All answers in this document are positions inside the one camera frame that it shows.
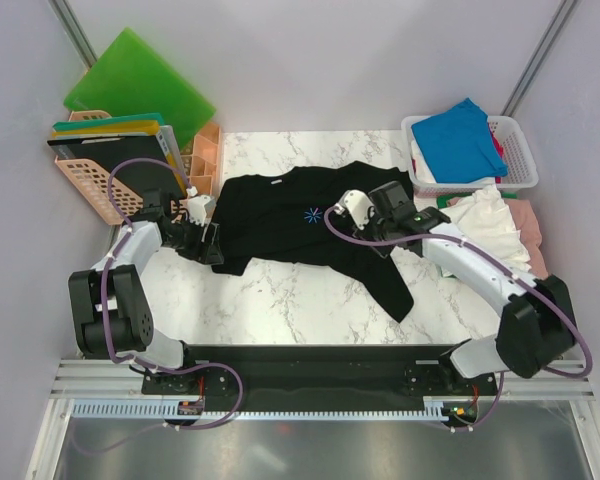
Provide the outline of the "white crumpled t shirt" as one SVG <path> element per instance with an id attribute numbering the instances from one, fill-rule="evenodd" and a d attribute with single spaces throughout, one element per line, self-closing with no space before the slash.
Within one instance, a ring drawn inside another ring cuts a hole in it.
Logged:
<path id="1" fill-rule="evenodd" d="M 531 256 L 521 241 L 520 230 L 494 185 L 461 197 L 441 211 L 470 241 L 508 267 L 531 271 Z"/>

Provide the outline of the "teal folder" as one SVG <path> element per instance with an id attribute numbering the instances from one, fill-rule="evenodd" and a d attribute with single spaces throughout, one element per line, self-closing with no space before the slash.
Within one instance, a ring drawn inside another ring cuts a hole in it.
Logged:
<path id="1" fill-rule="evenodd" d="M 52 126 L 52 129 L 54 132 L 64 132 L 80 128 L 92 128 L 133 121 L 156 121 L 159 125 L 165 125 L 165 120 L 159 113 L 111 117 L 108 116 L 105 111 L 88 110 L 72 112 L 67 121 L 56 122 Z"/>

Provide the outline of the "orange compartment organizer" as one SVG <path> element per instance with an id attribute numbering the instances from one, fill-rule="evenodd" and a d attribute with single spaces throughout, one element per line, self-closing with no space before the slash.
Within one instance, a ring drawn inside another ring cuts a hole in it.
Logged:
<path id="1" fill-rule="evenodd" d="M 208 122 L 181 150 L 189 182 L 200 194 L 219 195 L 223 145 L 221 127 Z"/>

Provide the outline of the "blue folded t shirt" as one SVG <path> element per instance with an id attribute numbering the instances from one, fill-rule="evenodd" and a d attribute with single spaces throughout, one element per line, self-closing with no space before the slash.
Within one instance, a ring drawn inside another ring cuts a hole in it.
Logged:
<path id="1" fill-rule="evenodd" d="M 411 130 L 437 183 L 468 184 L 508 174 L 488 115 L 470 98 L 414 123 Z"/>

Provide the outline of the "green t shirt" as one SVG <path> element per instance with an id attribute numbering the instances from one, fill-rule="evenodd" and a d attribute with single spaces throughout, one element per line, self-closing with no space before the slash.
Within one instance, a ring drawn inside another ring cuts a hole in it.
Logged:
<path id="1" fill-rule="evenodd" d="M 450 202 L 452 200 L 458 199 L 458 198 L 461 198 L 460 194 L 450 194 L 450 195 L 439 196 L 436 198 L 436 206 L 439 209 L 447 208 L 450 206 Z"/>

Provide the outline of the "pink t shirt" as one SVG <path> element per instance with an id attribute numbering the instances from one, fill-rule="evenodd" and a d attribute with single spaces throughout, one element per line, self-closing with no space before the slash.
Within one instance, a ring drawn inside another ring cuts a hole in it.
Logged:
<path id="1" fill-rule="evenodd" d="M 536 277 L 546 279 L 549 272 L 540 250 L 542 234 L 530 201 L 505 199 L 505 203 L 508 205 L 514 224 L 520 232 L 521 243 L 529 253 L 530 271 Z"/>

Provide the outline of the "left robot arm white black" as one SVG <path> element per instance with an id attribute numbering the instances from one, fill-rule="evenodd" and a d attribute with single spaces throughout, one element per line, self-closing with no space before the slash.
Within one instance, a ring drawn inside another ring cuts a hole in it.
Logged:
<path id="1" fill-rule="evenodd" d="M 187 190 L 180 203 L 159 189 L 143 194 L 142 206 L 123 220 L 113 247 L 91 269 L 68 280 L 77 346 L 92 360 L 135 361 L 165 370 L 165 382 L 188 393 L 199 382 L 199 369 L 185 360 L 184 344 L 154 325 L 141 274 L 161 248 L 202 265 L 224 262 L 220 227 L 209 220 L 213 196 Z"/>

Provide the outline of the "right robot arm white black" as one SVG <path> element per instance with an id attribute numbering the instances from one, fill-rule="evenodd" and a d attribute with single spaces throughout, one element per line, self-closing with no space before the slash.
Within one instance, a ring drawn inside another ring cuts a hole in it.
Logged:
<path id="1" fill-rule="evenodd" d="M 368 193 L 350 190 L 339 204 L 352 219 L 354 237 L 383 256 L 401 247 L 461 280 L 499 315 L 495 334 L 452 348 L 438 381 L 457 394 L 474 377 L 510 371 L 531 378 L 582 340 L 566 284 L 506 266 L 469 240 L 435 207 L 418 209 L 397 181 Z"/>

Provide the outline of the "orange file basket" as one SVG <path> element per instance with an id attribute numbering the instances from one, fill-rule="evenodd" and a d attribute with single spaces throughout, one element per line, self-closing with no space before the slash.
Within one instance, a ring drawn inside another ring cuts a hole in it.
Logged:
<path id="1" fill-rule="evenodd" d="M 160 130 L 154 135 L 146 133 L 121 133 L 106 134 L 102 136 L 83 135 L 69 136 L 50 139 L 74 139 L 74 138 L 92 138 L 92 137 L 121 137 L 121 136 L 156 136 L 160 141 L 164 151 L 169 151 L 176 166 L 164 164 L 149 158 L 136 158 L 124 161 L 115 167 L 111 172 L 107 172 L 98 163 L 90 159 L 69 159 L 63 160 L 56 155 L 55 165 L 64 173 L 69 181 L 81 192 L 90 205 L 98 212 L 100 217 L 109 225 L 119 225 L 123 222 L 121 215 L 117 213 L 122 210 L 124 214 L 130 216 L 142 207 L 142 195 L 134 193 L 126 185 L 115 178 L 118 171 L 136 163 L 146 162 L 165 167 L 173 171 L 181 178 L 185 186 L 188 177 L 184 173 L 184 167 L 180 158 L 180 149 L 178 147 L 173 128 L 166 124 L 160 125 Z"/>

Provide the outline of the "black t shirt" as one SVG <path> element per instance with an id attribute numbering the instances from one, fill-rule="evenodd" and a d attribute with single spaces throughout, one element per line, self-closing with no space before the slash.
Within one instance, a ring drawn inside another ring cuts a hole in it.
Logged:
<path id="1" fill-rule="evenodd" d="M 243 175 L 226 180 L 212 220 L 219 226 L 224 261 L 213 266 L 216 274 L 240 276 L 254 259 L 325 266 L 360 282 L 396 322 L 402 322 L 414 299 L 390 258 L 371 248 L 343 241 L 324 222 L 341 231 L 343 218 L 327 214 L 348 190 L 369 192 L 397 181 L 413 193 L 407 173 L 353 162 L 340 168 L 295 167 L 267 177 Z"/>

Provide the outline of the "red garment in basket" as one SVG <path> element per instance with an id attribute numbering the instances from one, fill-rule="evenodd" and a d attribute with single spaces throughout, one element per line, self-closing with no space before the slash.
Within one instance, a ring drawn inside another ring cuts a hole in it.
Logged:
<path id="1" fill-rule="evenodd" d="M 492 130 L 489 130 L 489 134 L 491 138 L 491 146 L 487 148 L 486 156 L 490 165 L 490 173 L 494 177 L 495 183 L 501 184 L 502 180 L 508 173 L 508 167 L 503 160 L 504 148 Z"/>

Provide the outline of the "black folder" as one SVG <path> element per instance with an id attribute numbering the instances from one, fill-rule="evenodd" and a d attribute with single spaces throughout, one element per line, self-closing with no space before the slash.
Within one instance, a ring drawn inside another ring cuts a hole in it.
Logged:
<path id="1" fill-rule="evenodd" d="M 149 158 L 176 166 L 172 155 L 164 151 L 156 136 L 49 139 L 47 144 L 63 160 L 90 159 L 107 172 L 124 161 L 136 158 Z M 170 169 L 154 164 L 136 163 L 118 171 L 115 178 L 139 196 L 150 189 L 160 189 L 176 199 L 185 196 L 181 178 Z"/>

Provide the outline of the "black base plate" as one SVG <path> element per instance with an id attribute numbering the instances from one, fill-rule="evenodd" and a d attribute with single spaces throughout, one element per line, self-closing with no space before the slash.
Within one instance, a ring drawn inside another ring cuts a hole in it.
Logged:
<path id="1" fill-rule="evenodd" d="M 445 345 L 188 346 L 187 375 L 148 374 L 145 395 L 201 393 L 205 406 L 227 411 L 409 408 L 431 397 L 487 397 L 494 374 L 464 379 L 440 359 Z"/>

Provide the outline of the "green plastic board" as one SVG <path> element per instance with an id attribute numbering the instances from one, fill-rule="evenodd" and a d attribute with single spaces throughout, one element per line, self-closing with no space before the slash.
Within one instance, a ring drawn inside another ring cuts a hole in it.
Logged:
<path id="1" fill-rule="evenodd" d="M 72 111 L 112 116 L 158 113 L 183 147 L 216 107 L 132 29 L 126 28 L 66 95 Z"/>

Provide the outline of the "white laundry basket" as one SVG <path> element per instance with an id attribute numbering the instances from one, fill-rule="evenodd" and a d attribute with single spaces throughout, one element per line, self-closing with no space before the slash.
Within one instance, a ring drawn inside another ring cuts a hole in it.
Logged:
<path id="1" fill-rule="evenodd" d="M 407 149 L 406 163 L 414 192 L 419 197 L 435 198 L 443 195 L 473 193 L 485 187 L 484 183 L 468 184 L 428 183 L 420 181 L 411 156 L 411 141 L 414 139 L 412 125 L 428 118 L 428 115 L 406 116 L 401 121 L 401 137 Z M 503 148 L 502 160 L 508 168 L 508 175 L 495 186 L 502 195 L 515 195 L 520 190 L 530 189 L 538 184 L 539 176 L 528 142 L 516 120 L 507 116 L 489 115 L 489 129 Z"/>

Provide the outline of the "yellow folder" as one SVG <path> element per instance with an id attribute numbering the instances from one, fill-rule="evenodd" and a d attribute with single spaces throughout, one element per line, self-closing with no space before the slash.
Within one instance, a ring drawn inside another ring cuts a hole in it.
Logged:
<path id="1" fill-rule="evenodd" d="M 52 138 L 95 135 L 102 136 L 106 134 L 121 133 L 146 133 L 154 135 L 160 130 L 160 124 L 156 120 L 134 120 L 115 122 L 107 124 L 91 125 L 86 122 L 68 122 L 64 130 L 55 129 L 51 134 Z"/>

